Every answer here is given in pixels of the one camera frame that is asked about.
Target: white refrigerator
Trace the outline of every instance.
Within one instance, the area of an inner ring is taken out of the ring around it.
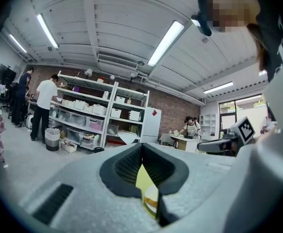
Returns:
[[[161,122],[161,110],[147,107],[143,117],[141,142],[157,143]]]

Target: fluorescent light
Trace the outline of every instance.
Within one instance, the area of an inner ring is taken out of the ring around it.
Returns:
[[[18,41],[16,41],[16,39],[14,38],[14,36],[12,36],[12,35],[10,34],[10,37],[12,38],[12,40],[14,40],[14,42],[15,42],[24,52],[27,52],[27,51],[25,50],[25,48],[23,48],[23,47],[21,46],[21,44],[20,44]]]
[[[42,15],[41,15],[41,14],[40,14],[40,15],[37,15],[36,18],[38,19],[38,21],[39,21],[39,23],[40,23],[40,25],[41,25],[41,27],[42,27],[44,33],[45,33],[46,36],[48,37],[48,39],[49,39],[49,41],[51,42],[51,44],[53,45],[53,47],[57,49],[57,48],[58,48],[58,45],[57,45],[57,43],[55,42],[55,40],[53,39],[53,37],[52,37],[52,35],[51,35],[51,33],[50,33],[48,27],[46,26],[46,24],[45,24],[45,22],[44,22],[44,20],[43,20]]]
[[[166,32],[165,36],[161,40],[157,49],[151,56],[148,65],[154,67],[159,59],[164,55],[165,51],[171,45],[171,43],[176,39],[180,32],[184,29],[184,25],[181,25],[178,21],[173,22],[172,26]]]
[[[232,85],[233,85],[233,82],[231,81],[231,82],[229,82],[229,83],[222,84],[222,85],[220,85],[220,86],[218,86],[218,87],[215,87],[215,88],[212,88],[212,89],[210,89],[210,90],[206,90],[206,91],[204,91],[204,93],[205,93],[205,94],[208,94],[208,93],[210,93],[210,92],[217,91],[217,90],[220,90],[220,89],[223,89],[223,88],[232,86]]]
[[[264,75],[264,74],[267,74],[267,72],[266,72],[265,70],[259,72],[259,76],[262,76],[262,75]]]
[[[201,27],[201,24],[199,23],[198,20],[193,20],[191,19],[191,21],[194,23],[194,25],[196,25],[197,27]]]
[[[257,96],[250,97],[250,98],[247,98],[247,99],[236,100],[235,102],[238,103],[238,102],[243,102],[243,101],[247,101],[247,100],[257,99],[257,98],[261,98],[261,97],[262,97],[262,95],[257,95]]]

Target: white t-shirt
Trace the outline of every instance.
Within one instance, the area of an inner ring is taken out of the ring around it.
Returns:
[[[263,127],[266,127],[267,130],[272,130],[276,126],[277,122],[276,121],[271,121],[271,118],[269,117],[264,117],[263,120]]]
[[[186,125],[183,127],[184,130],[188,132],[188,134],[192,135],[194,132],[197,132],[199,129],[201,129],[200,124],[198,122],[195,122],[193,125],[189,125],[186,123]]]
[[[37,91],[39,92],[37,105],[42,109],[49,110],[52,97],[57,96],[56,85],[51,80],[45,80],[40,83]]]

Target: dark pants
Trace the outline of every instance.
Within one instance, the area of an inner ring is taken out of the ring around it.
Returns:
[[[41,133],[42,133],[42,138],[44,140],[45,129],[49,125],[49,114],[50,114],[50,110],[43,109],[39,106],[36,106],[35,113],[34,113],[34,119],[33,119],[33,130],[30,134],[32,139],[36,139],[36,137],[38,136],[40,119],[42,117]]]
[[[20,116],[20,112],[23,108],[23,104],[24,104],[24,100],[23,99],[15,99],[15,103],[14,103],[14,107],[13,107],[13,111],[12,111],[12,119],[11,122],[15,123],[15,125],[19,124],[19,116]]]

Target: floor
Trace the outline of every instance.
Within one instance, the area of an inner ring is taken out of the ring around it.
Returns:
[[[0,192],[19,202],[28,192],[40,186],[67,163],[91,154],[88,150],[68,153],[51,152],[40,141],[31,141],[26,127],[15,128],[3,112],[6,130],[1,134],[4,158],[8,165],[0,168]]]

